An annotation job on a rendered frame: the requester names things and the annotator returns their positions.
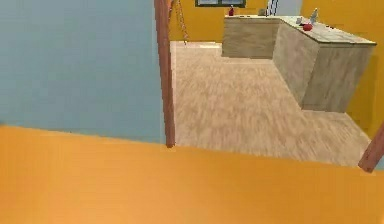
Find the brown wooden ladder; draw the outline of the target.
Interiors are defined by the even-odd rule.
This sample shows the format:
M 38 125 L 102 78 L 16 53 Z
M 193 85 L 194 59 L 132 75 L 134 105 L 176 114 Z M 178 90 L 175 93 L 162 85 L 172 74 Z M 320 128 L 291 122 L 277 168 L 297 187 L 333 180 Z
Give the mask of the brown wooden ladder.
M 183 42 L 184 44 L 187 44 L 189 36 L 184 21 L 181 0 L 168 0 L 168 19 L 171 19 L 171 14 L 173 10 L 176 11 L 176 19 L 183 35 Z

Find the dark framed window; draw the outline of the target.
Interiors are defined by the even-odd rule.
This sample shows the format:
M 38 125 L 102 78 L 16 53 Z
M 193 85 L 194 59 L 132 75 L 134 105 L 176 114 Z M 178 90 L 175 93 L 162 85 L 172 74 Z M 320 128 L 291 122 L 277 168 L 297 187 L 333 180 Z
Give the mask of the dark framed window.
M 246 6 L 246 0 L 195 0 L 196 7 L 240 7 Z

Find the beige wooden kitchen counter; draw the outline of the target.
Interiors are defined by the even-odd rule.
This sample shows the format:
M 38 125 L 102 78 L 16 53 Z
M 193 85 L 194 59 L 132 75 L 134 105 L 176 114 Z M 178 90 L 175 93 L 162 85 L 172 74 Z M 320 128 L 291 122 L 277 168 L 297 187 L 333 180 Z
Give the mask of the beige wooden kitchen counter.
M 344 113 L 377 44 L 295 16 L 224 18 L 222 55 L 270 59 L 303 110 Z

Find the brown wooden door frame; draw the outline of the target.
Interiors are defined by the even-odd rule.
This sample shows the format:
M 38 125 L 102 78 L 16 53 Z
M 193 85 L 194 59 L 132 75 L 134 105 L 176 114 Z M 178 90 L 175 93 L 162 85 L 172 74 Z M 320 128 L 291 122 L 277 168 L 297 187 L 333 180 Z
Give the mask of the brown wooden door frame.
M 171 54 L 167 0 L 154 0 L 166 146 L 175 145 Z

